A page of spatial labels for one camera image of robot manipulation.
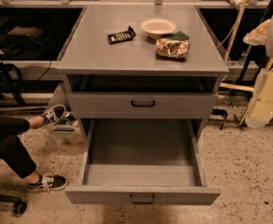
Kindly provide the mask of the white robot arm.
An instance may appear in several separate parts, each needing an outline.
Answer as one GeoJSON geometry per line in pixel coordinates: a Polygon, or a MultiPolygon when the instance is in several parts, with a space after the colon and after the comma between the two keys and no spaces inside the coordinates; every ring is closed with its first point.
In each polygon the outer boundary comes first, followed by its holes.
{"type": "MultiPolygon", "coordinates": [[[[266,55],[273,59],[273,16],[262,22],[243,38],[246,44],[264,45],[266,55]]],[[[273,68],[262,68],[248,103],[245,123],[251,128],[260,128],[273,119],[273,68]]]]}

